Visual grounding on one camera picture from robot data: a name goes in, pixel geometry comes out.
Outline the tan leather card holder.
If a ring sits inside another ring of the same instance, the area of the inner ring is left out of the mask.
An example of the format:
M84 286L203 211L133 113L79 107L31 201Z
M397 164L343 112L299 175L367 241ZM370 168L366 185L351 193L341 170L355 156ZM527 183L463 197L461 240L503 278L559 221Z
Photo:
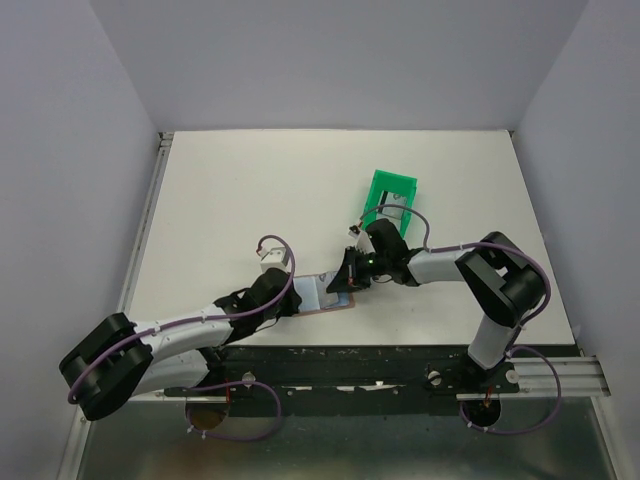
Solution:
M336 271L328 271L294 278L293 287L302 300L297 316L328 313L355 306L355 301L350 293L328 293L326 291L336 274Z

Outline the silver VIP credit card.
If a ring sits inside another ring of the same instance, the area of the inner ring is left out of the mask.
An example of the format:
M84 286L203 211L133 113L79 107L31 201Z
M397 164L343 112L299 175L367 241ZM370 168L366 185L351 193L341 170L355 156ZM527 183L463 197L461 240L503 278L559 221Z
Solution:
M316 278L318 304L321 310L330 310L343 308L350 305L350 296L348 293L329 293L327 288L335 278L336 271L328 271L319 274Z

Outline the green plastic bin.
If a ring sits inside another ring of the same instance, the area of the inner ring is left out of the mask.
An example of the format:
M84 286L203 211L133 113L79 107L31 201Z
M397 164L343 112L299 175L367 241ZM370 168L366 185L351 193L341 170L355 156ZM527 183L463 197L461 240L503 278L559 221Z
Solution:
M374 220L386 218L404 237L412 214L402 209L402 206L413 206L417 184L416 178L376 170L365 202L362 226L366 227Z

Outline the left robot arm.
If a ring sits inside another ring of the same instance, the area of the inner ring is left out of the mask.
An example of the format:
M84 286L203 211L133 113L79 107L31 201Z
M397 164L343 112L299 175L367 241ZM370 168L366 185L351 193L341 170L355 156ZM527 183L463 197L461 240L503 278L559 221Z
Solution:
M61 360L67 401L89 420L105 418L154 389L151 370L160 362L248 338L268 320L297 314L301 303L294 275L269 268L250 287L185 317L135 323L122 312L112 314Z

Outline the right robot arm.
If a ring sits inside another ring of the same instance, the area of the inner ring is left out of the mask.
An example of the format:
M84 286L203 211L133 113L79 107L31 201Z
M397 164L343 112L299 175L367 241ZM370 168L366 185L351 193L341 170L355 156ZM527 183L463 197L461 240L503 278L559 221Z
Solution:
M409 287L435 282L464 282L469 287L483 311L467 349L470 361L459 370L462 384L471 391L483 391L494 383L495 367L522 327L550 300L550 281L542 267L501 232L479 242L428 250L409 248L387 219L355 231L370 248L345 249L342 264L326 287L328 294L365 290L377 277Z

